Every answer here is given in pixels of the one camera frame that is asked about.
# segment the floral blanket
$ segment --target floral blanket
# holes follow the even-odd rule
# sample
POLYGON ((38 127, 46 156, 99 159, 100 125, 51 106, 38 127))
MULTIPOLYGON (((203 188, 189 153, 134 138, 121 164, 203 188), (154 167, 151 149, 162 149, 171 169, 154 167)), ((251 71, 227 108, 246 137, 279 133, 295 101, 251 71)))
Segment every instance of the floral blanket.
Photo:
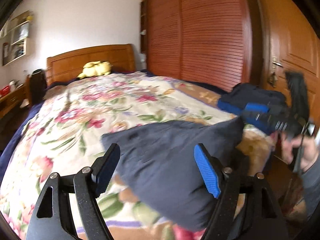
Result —
MULTIPOLYGON (((21 239, 39 193, 52 172, 61 176, 91 166, 104 154, 100 136, 152 122, 185 120, 213 125, 234 118, 215 107, 219 95, 168 77, 111 74, 56 86, 25 126, 0 188, 0 210, 21 239)), ((273 143, 247 126, 238 146, 250 156, 249 174, 263 169, 273 143)), ((243 204, 239 198, 238 209, 243 204)), ((70 196, 78 235, 86 239, 74 194, 70 196)), ((140 202, 117 176, 97 200, 115 240, 198 239, 140 202)))

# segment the red object on desk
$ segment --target red object on desk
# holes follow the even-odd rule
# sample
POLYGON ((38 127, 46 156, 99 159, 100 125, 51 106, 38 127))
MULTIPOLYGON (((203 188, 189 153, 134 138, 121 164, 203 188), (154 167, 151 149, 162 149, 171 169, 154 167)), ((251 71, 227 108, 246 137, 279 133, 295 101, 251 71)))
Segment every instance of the red object on desk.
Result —
POLYGON ((10 93, 10 87, 9 86, 6 86, 6 87, 4 87, 3 89, 1 89, 0 90, 0 94, 1 94, 1 96, 5 96, 5 95, 7 95, 7 94, 9 94, 10 93))

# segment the gray pillowcase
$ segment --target gray pillowcase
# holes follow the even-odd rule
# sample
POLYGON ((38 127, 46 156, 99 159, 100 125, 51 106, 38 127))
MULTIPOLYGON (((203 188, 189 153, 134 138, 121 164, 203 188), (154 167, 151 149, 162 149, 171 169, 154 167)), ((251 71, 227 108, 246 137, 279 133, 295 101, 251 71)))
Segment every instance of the gray pillowcase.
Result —
POLYGON ((217 200, 204 185, 194 147, 203 143, 210 155, 228 166, 239 158, 234 148, 243 128, 241 118, 212 126, 169 121, 104 134, 101 141, 105 149, 111 143, 120 146, 116 172, 142 202, 196 232, 206 228, 217 200))

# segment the louvered closet door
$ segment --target louvered closet door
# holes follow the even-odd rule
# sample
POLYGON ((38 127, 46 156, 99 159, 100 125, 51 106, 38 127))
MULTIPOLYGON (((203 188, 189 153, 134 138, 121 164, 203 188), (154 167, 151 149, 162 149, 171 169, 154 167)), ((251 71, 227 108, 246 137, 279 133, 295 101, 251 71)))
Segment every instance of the louvered closet door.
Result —
POLYGON ((244 39, 239 0, 181 0, 181 79, 230 91, 241 82, 244 39))
POLYGON ((147 0, 147 63, 155 75, 180 77, 178 11, 178 0, 147 0))

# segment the yellow plush toy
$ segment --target yellow plush toy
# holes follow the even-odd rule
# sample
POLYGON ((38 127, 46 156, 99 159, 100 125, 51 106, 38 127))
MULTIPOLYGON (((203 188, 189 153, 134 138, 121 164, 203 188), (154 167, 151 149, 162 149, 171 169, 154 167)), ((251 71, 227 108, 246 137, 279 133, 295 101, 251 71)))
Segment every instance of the yellow plush toy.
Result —
POLYGON ((94 61, 94 62, 89 62, 83 66, 83 71, 78 76, 78 78, 82 79, 85 77, 109 75, 110 73, 111 73, 111 64, 109 62, 94 61))

